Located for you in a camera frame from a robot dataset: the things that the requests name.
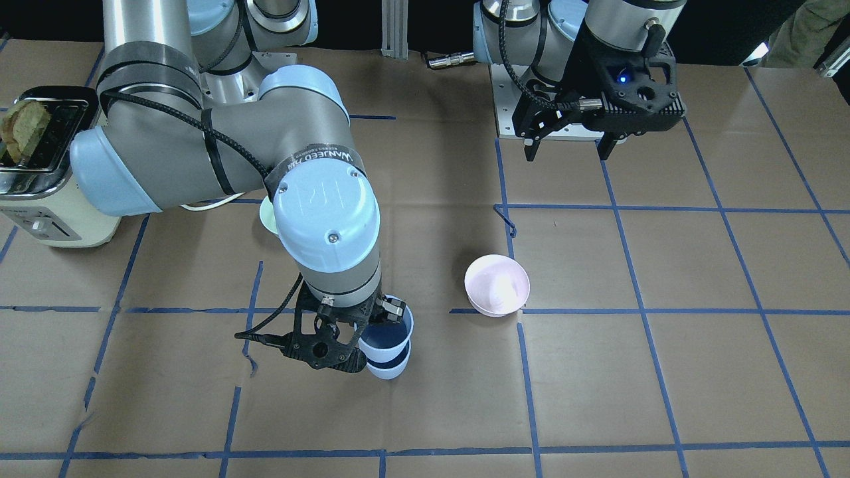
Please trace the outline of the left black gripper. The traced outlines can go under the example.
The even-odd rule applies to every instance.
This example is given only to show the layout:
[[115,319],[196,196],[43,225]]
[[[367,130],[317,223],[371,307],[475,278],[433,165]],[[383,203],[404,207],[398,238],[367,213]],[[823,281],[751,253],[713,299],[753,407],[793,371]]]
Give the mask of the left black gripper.
[[[526,90],[542,101],[564,105],[577,103],[586,98],[577,91],[562,91],[558,86],[549,86],[540,80],[526,80]],[[580,113],[566,110],[544,108],[530,100],[528,95],[519,92],[517,105],[512,112],[513,132],[523,138],[523,154],[526,161],[534,161],[544,139],[557,140],[597,140],[599,160],[606,161],[622,136],[602,136],[600,132],[583,126]]]

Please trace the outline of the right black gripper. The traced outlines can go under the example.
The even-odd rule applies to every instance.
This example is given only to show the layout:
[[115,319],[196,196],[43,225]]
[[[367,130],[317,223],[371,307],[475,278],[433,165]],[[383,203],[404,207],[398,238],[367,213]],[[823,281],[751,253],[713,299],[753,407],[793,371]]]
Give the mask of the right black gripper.
[[375,291],[370,297],[359,303],[359,329],[371,325],[402,324],[406,313],[406,302],[395,296]]

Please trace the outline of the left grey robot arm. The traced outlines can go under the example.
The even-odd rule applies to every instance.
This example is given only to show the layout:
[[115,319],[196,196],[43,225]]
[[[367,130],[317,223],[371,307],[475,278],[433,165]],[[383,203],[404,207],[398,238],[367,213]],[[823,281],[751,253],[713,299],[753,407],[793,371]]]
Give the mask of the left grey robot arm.
[[477,1],[476,60],[500,64],[518,92],[510,134],[533,161],[579,124],[600,133],[603,161],[629,136],[667,132],[687,109],[668,36],[683,1]]

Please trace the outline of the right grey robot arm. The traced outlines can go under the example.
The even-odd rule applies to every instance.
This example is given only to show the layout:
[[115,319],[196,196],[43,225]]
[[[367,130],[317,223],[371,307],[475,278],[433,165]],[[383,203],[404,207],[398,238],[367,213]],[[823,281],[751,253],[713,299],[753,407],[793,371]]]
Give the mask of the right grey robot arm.
[[264,188],[321,314],[361,306],[371,323],[400,321],[404,304],[381,293],[379,204],[336,85],[257,57],[313,42],[315,2],[106,1],[103,16],[106,125],[70,145],[88,202],[131,216]]

